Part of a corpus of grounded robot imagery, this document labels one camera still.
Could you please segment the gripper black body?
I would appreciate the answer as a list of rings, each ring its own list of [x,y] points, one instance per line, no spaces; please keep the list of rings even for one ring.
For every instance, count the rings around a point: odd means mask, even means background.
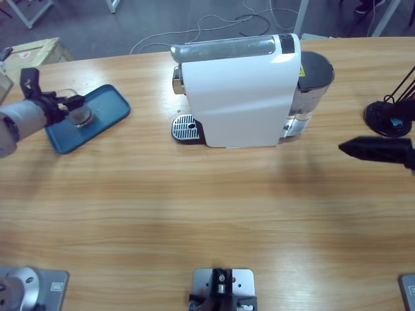
[[[414,157],[414,147],[412,145],[411,139],[406,139],[407,142],[407,153],[404,167],[411,170],[411,174],[414,175],[415,171],[415,157]]]
[[[38,105],[42,109],[46,118],[45,127],[62,122],[65,119],[65,113],[59,108],[60,104],[66,105],[67,97],[40,97]]]

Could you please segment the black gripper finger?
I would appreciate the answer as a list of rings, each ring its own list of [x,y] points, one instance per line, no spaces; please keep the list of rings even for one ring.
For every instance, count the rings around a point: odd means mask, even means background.
[[[85,98],[81,95],[73,95],[72,97],[66,97],[63,101],[63,105],[68,111],[74,111],[84,106]]]
[[[52,91],[42,93],[40,101],[46,104],[66,104],[68,102],[68,98],[60,97],[55,91]]]
[[[359,136],[339,144],[338,148],[363,161],[404,165],[408,147],[406,139]]]
[[[414,121],[414,99],[407,99],[391,104],[387,112],[387,120],[402,122]]]

